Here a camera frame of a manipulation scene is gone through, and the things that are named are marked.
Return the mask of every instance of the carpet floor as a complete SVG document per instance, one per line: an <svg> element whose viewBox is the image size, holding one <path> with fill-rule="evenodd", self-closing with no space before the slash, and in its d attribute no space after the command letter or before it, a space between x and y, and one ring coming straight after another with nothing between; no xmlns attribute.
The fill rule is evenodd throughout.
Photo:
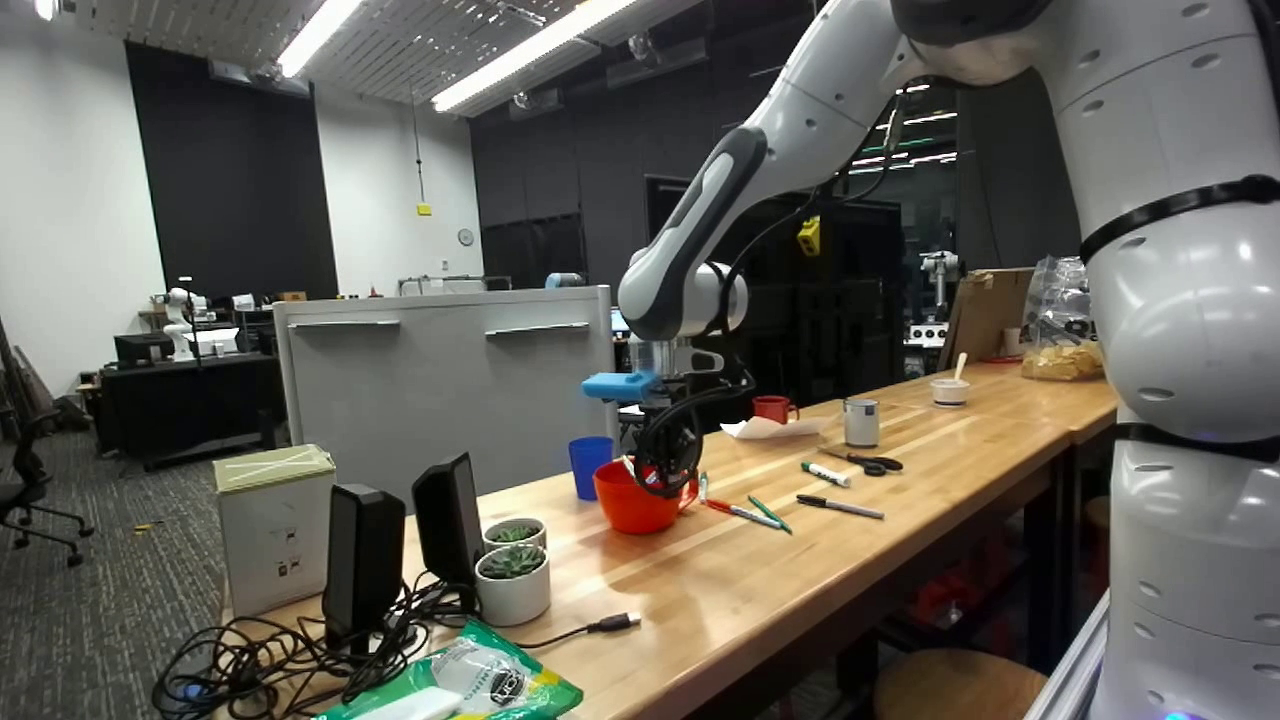
<svg viewBox="0 0 1280 720"><path fill-rule="evenodd" d="M83 515L97 532L67 548L0 528L0 707L6 717L154 717L151 684L178 644L215 623L221 533L207 461L120 475L91 433L36 441L54 480L42 505ZM0 446L0 482L13 446ZM9 520L15 521L18 514ZM76 537L72 520L36 514L32 528ZM134 533L136 525L151 529Z"/></svg>

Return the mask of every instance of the succulent plant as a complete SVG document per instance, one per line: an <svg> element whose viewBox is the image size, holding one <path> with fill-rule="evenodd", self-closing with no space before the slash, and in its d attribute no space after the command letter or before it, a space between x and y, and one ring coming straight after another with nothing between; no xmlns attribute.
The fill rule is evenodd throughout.
<svg viewBox="0 0 1280 720"><path fill-rule="evenodd" d="M538 528L534 525L507 525L506 528L494 530L489 539L500 543L513 543L526 541L536 534Z"/></svg>
<svg viewBox="0 0 1280 720"><path fill-rule="evenodd" d="M492 580L522 578L543 566L547 553L536 544L503 547L480 565L480 574Z"/></svg>

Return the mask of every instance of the potted plant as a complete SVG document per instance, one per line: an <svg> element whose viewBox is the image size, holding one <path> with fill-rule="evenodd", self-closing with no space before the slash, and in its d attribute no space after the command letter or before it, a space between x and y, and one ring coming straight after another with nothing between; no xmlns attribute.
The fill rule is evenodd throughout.
<svg viewBox="0 0 1280 720"><path fill-rule="evenodd" d="M547 550L547 525L532 518L503 520L484 532L485 551L498 550L508 544L536 544Z"/></svg>
<svg viewBox="0 0 1280 720"><path fill-rule="evenodd" d="M480 616L499 628L538 618L552 603L547 551L536 544L507 544L476 562Z"/></svg>

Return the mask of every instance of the black desk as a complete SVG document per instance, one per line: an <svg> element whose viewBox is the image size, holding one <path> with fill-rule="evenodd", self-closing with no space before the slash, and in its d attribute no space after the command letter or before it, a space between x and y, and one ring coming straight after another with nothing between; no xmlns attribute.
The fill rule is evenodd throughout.
<svg viewBox="0 0 1280 720"><path fill-rule="evenodd" d="M271 428L285 418L280 363L271 355L104 369L101 383L100 437L145 466L261 442L264 414Z"/></svg>

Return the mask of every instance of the green marker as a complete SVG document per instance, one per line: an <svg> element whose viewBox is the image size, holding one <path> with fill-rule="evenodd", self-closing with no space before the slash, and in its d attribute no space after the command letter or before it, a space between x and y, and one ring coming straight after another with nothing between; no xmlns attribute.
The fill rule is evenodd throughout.
<svg viewBox="0 0 1280 720"><path fill-rule="evenodd" d="M764 512L765 518L768 518L768 519L776 521L777 524L782 525L782 529L786 530L788 536L795 534L795 533L791 532L791 525L787 525L786 520L783 520L782 518L778 518L777 515L774 515L773 511L769 510L763 502L760 502L759 500L756 500L755 496L749 495L749 496L746 496L746 498L751 501L751 505L759 507L760 512Z"/></svg>

